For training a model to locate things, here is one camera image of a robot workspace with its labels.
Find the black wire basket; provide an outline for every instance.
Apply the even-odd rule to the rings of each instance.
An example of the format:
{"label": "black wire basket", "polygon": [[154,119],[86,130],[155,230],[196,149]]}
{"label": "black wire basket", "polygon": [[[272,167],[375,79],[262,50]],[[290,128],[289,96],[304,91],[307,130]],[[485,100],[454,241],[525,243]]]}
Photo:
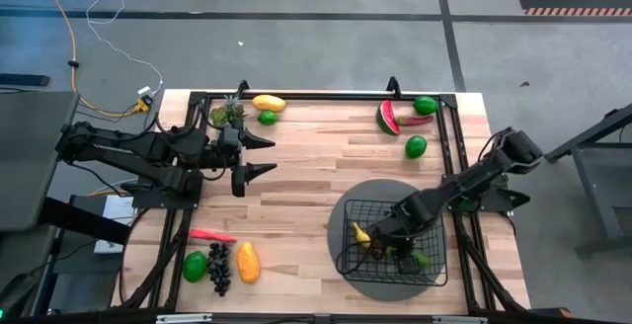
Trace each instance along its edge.
{"label": "black wire basket", "polygon": [[343,226],[343,246],[341,272],[347,281],[377,284],[411,284],[442,286],[447,283],[445,234],[443,218],[424,235],[413,240],[412,250],[421,252],[430,259],[430,264],[416,275],[402,275],[391,256],[376,258],[366,255],[366,249],[356,241],[353,223],[365,229],[369,224],[390,213],[395,202],[368,200],[348,200],[345,202],[345,220]]}

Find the wooden table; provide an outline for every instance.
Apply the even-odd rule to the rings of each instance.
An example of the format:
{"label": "wooden table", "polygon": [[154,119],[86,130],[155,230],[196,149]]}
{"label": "wooden table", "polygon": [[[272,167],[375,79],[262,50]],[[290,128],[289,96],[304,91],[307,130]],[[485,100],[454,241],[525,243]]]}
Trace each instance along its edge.
{"label": "wooden table", "polygon": [[[190,92],[165,91],[160,110],[165,127],[184,123]],[[473,163],[490,136],[483,98],[478,93],[456,96],[468,159]],[[454,227],[447,215],[444,225],[448,282],[443,287],[431,287],[410,300],[379,302],[357,292],[334,269],[327,247],[326,225],[333,205],[346,190],[362,181],[383,178],[420,189],[435,187],[444,173],[436,122],[403,128],[400,136],[390,136],[375,123],[377,105],[377,102],[288,101],[277,124],[262,126],[256,122],[258,113],[250,101],[244,102],[249,114],[246,127],[276,142],[274,148],[246,151],[245,160],[277,162],[278,167],[247,186],[244,198],[231,195],[229,173],[217,182],[206,182],[192,227],[227,233],[238,237],[240,242],[251,241],[261,261],[261,276],[256,284],[241,283],[233,257],[233,282],[226,296],[213,293],[214,285],[208,278],[198,283],[182,281],[179,311],[467,312]],[[414,114],[410,102],[394,102],[393,106],[396,115]],[[447,128],[453,141],[449,122]],[[404,157],[403,145],[413,134],[423,135],[429,142],[425,156],[418,160]],[[459,170],[458,161],[452,163]],[[164,217],[164,210],[148,211],[131,234],[123,262],[126,295],[141,283],[156,261]],[[514,298],[528,307],[512,227],[506,219],[489,213],[481,214],[481,227],[489,265]],[[206,253],[207,246],[207,241],[190,239],[187,254],[195,250]],[[169,287],[172,265],[165,272],[161,303]],[[477,299],[483,304],[480,276],[473,264],[471,268]]]}

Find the red watermelon slice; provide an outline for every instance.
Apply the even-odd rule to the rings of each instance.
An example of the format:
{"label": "red watermelon slice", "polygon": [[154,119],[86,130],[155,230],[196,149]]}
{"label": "red watermelon slice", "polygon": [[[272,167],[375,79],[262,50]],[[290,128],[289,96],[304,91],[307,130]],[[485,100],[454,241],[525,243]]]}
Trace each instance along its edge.
{"label": "red watermelon slice", "polygon": [[395,122],[391,101],[384,101],[379,105],[375,119],[382,131],[389,135],[399,135],[399,126],[397,126],[397,123]]}

